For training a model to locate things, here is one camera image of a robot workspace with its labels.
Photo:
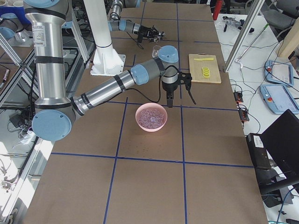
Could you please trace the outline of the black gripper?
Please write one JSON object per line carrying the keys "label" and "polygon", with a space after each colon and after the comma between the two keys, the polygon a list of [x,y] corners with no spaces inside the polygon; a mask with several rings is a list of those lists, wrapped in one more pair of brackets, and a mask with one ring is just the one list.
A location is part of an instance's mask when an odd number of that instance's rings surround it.
{"label": "black gripper", "polygon": [[164,36],[164,31],[160,32],[152,26],[151,28],[140,26],[137,33],[137,42],[142,43],[143,39],[148,39],[149,42],[158,43],[161,37]]}
{"label": "black gripper", "polygon": [[173,107],[174,91],[178,88],[178,82],[166,83],[162,81],[162,87],[166,91],[167,107]]}

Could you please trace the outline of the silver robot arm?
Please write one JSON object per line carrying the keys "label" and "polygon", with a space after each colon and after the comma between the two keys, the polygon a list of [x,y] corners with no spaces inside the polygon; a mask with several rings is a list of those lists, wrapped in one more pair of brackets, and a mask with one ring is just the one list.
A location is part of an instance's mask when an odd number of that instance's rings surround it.
{"label": "silver robot arm", "polygon": [[155,26],[146,27],[121,18],[121,13],[124,8],[139,7],[141,2],[140,0],[111,0],[110,2],[110,9],[112,10],[108,21],[110,31],[124,31],[129,35],[129,37],[131,37],[130,34],[137,35],[137,40],[135,40],[137,45],[142,43],[144,39],[149,40],[149,42],[159,42],[163,37],[165,37],[165,32],[160,32],[155,28]]}
{"label": "silver robot arm", "polygon": [[44,140],[61,140],[86,111],[157,77],[166,91],[167,105],[172,107],[173,92],[180,83],[178,51],[171,45],[163,46],[158,56],[123,70],[124,61],[113,48],[110,31],[124,30],[129,24],[122,20],[109,21],[102,0],[86,0],[84,5],[96,46],[94,74],[110,76],[110,79],[78,97],[69,98],[65,87],[62,27],[72,24],[71,1],[24,1],[25,16],[32,25],[39,84],[32,128]]}

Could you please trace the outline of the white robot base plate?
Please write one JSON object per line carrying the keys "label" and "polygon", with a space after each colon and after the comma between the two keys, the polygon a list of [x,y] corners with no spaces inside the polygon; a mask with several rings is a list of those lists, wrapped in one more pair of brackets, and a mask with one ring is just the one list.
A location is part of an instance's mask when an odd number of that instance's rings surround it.
{"label": "white robot base plate", "polygon": [[118,54],[118,56],[116,56],[116,54],[114,54],[112,59],[106,60],[105,56],[103,56],[101,61],[99,53],[96,51],[90,73],[93,76],[118,75],[123,72],[125,60],[126,55]]}

